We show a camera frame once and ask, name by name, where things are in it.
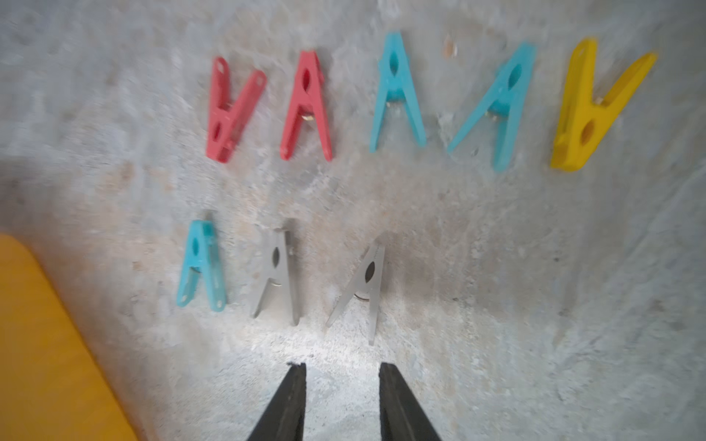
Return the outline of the grey clothespin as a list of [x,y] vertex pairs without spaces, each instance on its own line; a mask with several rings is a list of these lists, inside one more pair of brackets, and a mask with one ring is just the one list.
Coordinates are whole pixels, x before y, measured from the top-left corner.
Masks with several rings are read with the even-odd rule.
[[290,231],[285,228],[273,230],[265,242],[259,277],[251,294],[251,317],[259,315],[268,287],[275,285],[286,293],[285,306],[290,314],[290,323],[297,326],[300,321],[299,296],[293,272]]
[[353,297],[357,294],[366,294],[369,303],[368,341],[369,345],[374,345],[380,310],[384,255],[384,245],[374,241],[336,302],[336,306],[325,324],[327,327],[330,327],[338,319]]

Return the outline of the teal clothespin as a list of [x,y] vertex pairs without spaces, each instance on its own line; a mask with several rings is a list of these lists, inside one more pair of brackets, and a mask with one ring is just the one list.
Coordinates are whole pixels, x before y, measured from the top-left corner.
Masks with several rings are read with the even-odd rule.
[[199,278],[202,278],[210,307],[221,312],[226,305],[224,272],[213,223],[195,220],[189,226],[186,252],[180,273],[176,304],[184,307],[196,293]]
[[402,102],[406,109],[414,137],[420,147],[427,143],[426,130],[417,98],[409,59],[400,31],[387,34],[384,42],[384,55],[378,62],[380,82],[373,116],[370,152],[377,151],[386,106],[390,102]]
[[501,117],[492,160],[496,172],[508,167],[514,153],[522,112],[531,83],[537,49],[523,42],[498,70],[496,80],[481,98],[447,148],[452,153],[487,112]]

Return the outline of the yellow plastic storage box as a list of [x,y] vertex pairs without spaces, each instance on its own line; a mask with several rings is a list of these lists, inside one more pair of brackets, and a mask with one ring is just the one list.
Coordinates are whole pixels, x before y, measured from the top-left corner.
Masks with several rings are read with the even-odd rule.
[[1,237],[1,437],[136,438],[39,262],[9,235]]

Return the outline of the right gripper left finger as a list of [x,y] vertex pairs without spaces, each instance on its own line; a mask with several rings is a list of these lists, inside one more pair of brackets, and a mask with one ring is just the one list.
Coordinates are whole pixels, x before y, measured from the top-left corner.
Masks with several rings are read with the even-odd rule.
[[290,369],[248,437],[248,441],[303,440],[306,373],[305,363],[290,364]]

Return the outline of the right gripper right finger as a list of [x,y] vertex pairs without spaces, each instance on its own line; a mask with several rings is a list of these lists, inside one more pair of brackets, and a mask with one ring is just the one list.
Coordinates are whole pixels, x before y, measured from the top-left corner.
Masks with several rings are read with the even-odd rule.
[[382,363],[379,379],[382,440],[441,441],[398,367]]

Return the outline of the red clothespin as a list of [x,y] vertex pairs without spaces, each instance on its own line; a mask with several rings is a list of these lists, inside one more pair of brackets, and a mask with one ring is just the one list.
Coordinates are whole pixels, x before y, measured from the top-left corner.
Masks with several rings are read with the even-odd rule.
[[281,158],[288,161],[293,154],[303,122],[303,116],[313,116],[316,121],[322,150],[327,161],[333,160],[333,148],[327,110],[323,98],[322,86],[324,75],[315,51],[302,51],[294,79],[292,94],[279,152]]
[[222,57],[213,59],[206,156],[227,164],[249,123],[268,79],[254,70],[235,101],[231,102],[230,68]]

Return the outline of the yellow clothespin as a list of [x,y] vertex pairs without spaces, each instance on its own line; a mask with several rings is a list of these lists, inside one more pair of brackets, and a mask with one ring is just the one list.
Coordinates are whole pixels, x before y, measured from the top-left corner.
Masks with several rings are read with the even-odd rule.
[[635,61],[601,102],[593,100],[598,41],[586,38],[575,47],[567,70],[550,167],[581,169],[626,107],[657,60],[647,53]]

